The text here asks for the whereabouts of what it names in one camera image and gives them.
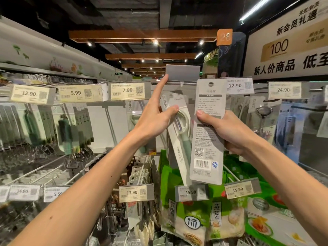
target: white banner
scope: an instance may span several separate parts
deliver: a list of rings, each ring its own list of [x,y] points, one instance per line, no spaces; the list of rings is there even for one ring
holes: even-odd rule
[[[328,74],[328,0],[309,0],[249,36],[243,76]]]

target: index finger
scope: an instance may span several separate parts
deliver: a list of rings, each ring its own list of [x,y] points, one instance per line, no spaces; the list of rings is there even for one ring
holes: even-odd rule
[[[166,84],[166,82],[168,81],[168,79],[169,79],[169,74],[165,74],[165,76],[161,79],[161,81],[159,81],[158,84],[156,85],[156,88],[153,91],[151,99],[155,99],[157,101],[159,100],[162,93],[162,89]]]

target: left hand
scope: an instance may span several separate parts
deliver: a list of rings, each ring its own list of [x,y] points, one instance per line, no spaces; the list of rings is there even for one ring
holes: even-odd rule
[[[162,89],[169,79],[166,74],[162,80],[157,84],[152,97],[142,112],[138,123],[134,127],[140,133],[145,134],[146,139],[149,140],[161,134],[170,124],[172,118],[179,111],[178,105],[169,107],[166,111],[159,110],[159,99],[161,97]]]

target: hand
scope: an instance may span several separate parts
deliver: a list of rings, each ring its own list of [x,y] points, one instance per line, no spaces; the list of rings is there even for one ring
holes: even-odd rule
[[[169,75],[166,74],[157,84],[152,97],[134,127],[134,129],[139,130],[142,134],[146,133],[146,140],[161,134],[168,127],[175,114],[179,111],[178,105],[169,107],[164,112],[160,111],[159,99],[161,97],[162,89],[168,79]]]
[[[223,118],[215,118],[201,110],[196,112],[197,118],[212,125],[218,135],[223,138],[225,148],[237,155],[244,155],[247,146],[261,137],[248,128],[232,111],[226,111]]]

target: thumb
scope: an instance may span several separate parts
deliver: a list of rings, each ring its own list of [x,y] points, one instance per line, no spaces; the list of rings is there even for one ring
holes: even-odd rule
[[[211,124],[213,127],[217,128],[219,126],[219,123],[221,121],[221,119],[219,118],[215,118],[211,115],[206,114],[204,111],[202,110],[198,110],[196,112],[197,118],[204,123],[207,124]]]
[[[179,111],[179,106],[174,105],[169,107],[166,111],[162,112],[161,115],[170,121],[171,117],[173,117],[178,111]]]

